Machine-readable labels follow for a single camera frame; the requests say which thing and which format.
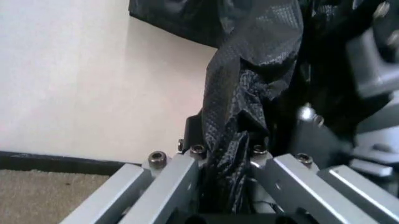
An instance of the white wall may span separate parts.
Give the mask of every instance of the white wall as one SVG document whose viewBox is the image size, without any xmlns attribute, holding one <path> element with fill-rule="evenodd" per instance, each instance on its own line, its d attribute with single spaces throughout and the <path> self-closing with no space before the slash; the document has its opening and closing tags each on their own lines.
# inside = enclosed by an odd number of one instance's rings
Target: white wall
<svg viewBox="0 0 399 224">
<path fill-rule="evenodd" d="M 173 155 L 214 52 L 129 17 L 128 0 L 0 0 L 0 151 Z"/>
</svg>

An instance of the textured black material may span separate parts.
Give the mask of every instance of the textured black material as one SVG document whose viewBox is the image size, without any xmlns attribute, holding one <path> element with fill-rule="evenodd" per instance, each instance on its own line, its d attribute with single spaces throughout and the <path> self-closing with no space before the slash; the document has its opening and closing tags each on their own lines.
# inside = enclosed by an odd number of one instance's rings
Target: textured black material
<svg viewBox="0 0 399 224">
<path fill-rule="evenodd" d="M 296 0 L 253 1 L 248 17 L 214 55 L 203 102 L 206 147 L 204 212 L 245 208 L 250 138 L 269 136 L 264 109 L 290 84 L 303 23 Z"/>
</svg>

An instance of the screw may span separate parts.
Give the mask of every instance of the screw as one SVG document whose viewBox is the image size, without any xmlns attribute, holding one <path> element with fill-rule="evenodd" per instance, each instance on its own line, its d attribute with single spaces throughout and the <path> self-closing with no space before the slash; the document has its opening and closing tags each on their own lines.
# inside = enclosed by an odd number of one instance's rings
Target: screw
<svg viewBox="0 0 399 224">
<path fill-rule="evenodd" d="M 166 154 L 162 151 L 152 152 L 148 156 L 148 163 L 151 168 L 162 169 L 166 166 Z"/>
<path fill-rule="evenodd" d="M 392 34 L 389 36 L 388 40 L 386 41 L 386 44 L 392 48 L 397 48 L 399 47 L 399 30 L 395 30 L 392 32 Z"/>
<path fill-rule="evenodd" d="M 310 168 L 310 166 L 313 163 L 313 158 L 305 153 L 298 153 L 296 155 L 296 158 L 299 162 L 301 162 L 303 165 L 307 166 Z"/>
<path fill-rule="evenodd" d="M 198 160 L 203 160 L 207 157 L 207 150 L 204 148 L 203 145 L 191 146 L 190 156 Z"/>
<path fill-rule="evenodd" d="M 179 139 L 178 141 L 178 152 L 182 152 L 183 151 L 183 140 Z"/>
<path fill-rule="evenodd" d="M 324 124 L 324 118 L 320 115 L 315 115 L 313 122 L 315 122 L 317 126 L 321 127 Z"/>
<path fill-rule="evenodd" d="M 300 109 L 298 110 L 297 117 L 300 120 L 309 121 L 309 120 L 312 120 L 315 115 L 316 115 L 316 112 L 311 107 L 310 103 L 306 103 L 304 106 L 300 107 Z"/>
<path fill-rule="evenodd" d="M 389 12 L 390 6 L 391 5 L 386 1 L 381 2 L 373 14 L 374 19 L 384 17 Z"/>
<path fill-rule="evenodd" d="M 266 148 L 261 145 L 254 145 L 254 155 L 263 155 L 267 152 Z"/>
</svg>

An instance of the black baseboard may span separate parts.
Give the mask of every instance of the black baseboard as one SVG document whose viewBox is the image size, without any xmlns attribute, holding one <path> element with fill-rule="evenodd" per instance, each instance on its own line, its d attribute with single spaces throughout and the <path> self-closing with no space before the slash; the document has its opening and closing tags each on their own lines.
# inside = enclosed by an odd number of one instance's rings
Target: black baseboard
<svg viewBox="0 0 399 224">
<path fill-rule="evenodd" d="M 112 175 L 124 164 L 115 161 L 0 151 L 0 169 L 9 170 Z"/>
</svg>

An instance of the beige carpet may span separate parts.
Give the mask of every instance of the beige carpet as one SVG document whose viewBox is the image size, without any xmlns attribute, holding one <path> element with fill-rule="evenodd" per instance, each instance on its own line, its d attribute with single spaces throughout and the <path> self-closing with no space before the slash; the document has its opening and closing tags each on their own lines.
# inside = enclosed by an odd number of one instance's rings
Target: beige carpet
<svg viewBox="0 0 399 224">
<path fill-rule="evenodd" d="M 56 224 L 109 176 L 0 170 L 0 224 Z"/>
</svg>

